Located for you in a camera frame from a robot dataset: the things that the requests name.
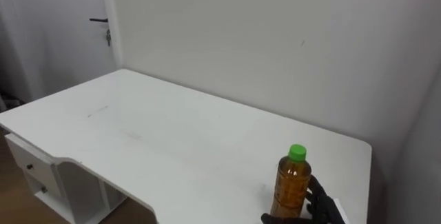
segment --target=white desk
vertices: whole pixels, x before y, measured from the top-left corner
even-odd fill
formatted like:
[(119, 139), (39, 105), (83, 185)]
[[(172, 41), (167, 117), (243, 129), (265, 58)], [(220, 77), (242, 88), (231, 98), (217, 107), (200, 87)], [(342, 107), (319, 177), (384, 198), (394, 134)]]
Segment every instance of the white desk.
[(0, 114), (0, 124), (154, 210), (161, 224), (260, 223), (279, 158), (301, 143), (351, 223), (366, 222), (365, 142), (129, 70)]

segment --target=white wall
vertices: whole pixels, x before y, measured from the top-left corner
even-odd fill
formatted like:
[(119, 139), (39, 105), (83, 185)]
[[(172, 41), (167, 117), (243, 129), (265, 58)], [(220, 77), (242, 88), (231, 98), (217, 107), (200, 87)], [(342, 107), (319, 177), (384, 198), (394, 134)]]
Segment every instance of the white wall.
[(441, 70), (396, 162), (389, 223), (441, 223)]
[(441, 62), (441, 0), (110, 2), (125, 67), (366, 140), (380, 181)]
[(0, 88), (32, 101), (115, 69), (104, 0), (0, 0)]

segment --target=black glove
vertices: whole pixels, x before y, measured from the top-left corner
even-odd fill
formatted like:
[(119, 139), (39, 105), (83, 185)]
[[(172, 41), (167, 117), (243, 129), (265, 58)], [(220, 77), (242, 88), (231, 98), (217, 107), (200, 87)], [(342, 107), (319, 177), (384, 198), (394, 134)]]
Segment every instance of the black glove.
[(326, 195), (325, 190), (313, 175), (309, 180), (308, 189), (312, 193), (308, 192), (306, 195), (310, 202), (307, 205), (307, 210), (311, 213), (312, 219), (277, 218), (263, 214), (260, 218), (263, 224), (345, 224), (334, 200)]

